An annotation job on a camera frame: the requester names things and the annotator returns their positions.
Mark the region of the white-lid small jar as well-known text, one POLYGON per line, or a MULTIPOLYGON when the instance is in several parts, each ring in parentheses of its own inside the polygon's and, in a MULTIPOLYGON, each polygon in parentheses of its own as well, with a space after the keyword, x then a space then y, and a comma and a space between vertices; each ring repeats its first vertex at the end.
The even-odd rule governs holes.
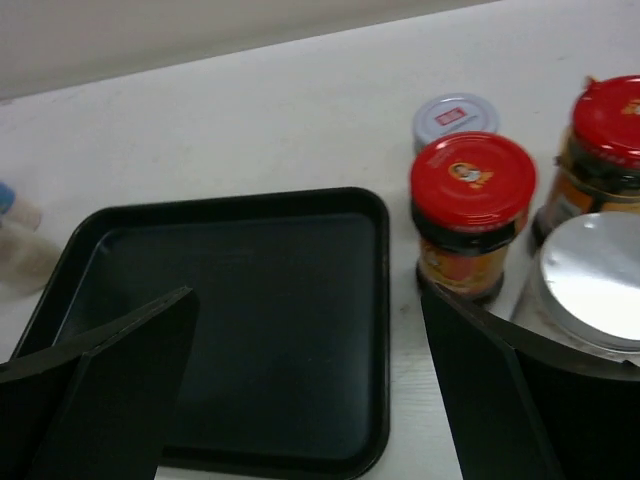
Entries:
POLYGON ((453 133, 498 130, 498 112, 488 100, 471 93, 444 94, 427 101, 415 112, 414 153, 419 154, 427 145, 453 133))

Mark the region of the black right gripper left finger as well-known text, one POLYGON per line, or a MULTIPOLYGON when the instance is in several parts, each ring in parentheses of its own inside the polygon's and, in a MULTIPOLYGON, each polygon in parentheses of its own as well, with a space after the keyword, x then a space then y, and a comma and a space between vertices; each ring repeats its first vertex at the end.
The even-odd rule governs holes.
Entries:
POLYGON ((198 312, 180 288, 3 363, 2 478, 154 478, 198 312))

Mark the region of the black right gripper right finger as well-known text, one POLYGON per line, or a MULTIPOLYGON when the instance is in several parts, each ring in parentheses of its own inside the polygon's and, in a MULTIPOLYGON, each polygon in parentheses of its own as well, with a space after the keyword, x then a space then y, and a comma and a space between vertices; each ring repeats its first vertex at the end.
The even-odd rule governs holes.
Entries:
POLYGON ((464 478, 638 478, 638 366, 559 344, 439 287, 421 304, 464 478))

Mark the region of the red-lid chili sauce jar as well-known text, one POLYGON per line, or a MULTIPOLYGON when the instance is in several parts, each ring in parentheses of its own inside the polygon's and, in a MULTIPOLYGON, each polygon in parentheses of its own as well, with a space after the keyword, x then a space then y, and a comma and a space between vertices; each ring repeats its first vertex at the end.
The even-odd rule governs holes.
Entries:
POLYGON ((534 160, 504 136, 455 133, 424 147, 409 175, 419 286, 442 286, 477 304, 493 301, 536 185, 534 160))

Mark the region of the silver-lid white granule jar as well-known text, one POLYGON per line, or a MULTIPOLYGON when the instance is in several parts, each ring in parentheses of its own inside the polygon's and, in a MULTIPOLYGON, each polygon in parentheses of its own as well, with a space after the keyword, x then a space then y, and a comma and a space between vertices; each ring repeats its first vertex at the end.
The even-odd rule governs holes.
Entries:
POLYGON ((603 359, 639 365, 639 217, 603 212, 557 227, 510 321, 603 359))

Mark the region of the clear-cap salt grinder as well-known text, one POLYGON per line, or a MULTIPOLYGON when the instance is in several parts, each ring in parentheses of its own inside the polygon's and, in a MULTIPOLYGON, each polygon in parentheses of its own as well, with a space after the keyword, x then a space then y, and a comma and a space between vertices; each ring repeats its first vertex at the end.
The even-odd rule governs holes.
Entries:
POLYGON ((36 232, 1 221, 1 286, 30 294, 46 286, 61 255, 60 249, 36 232))

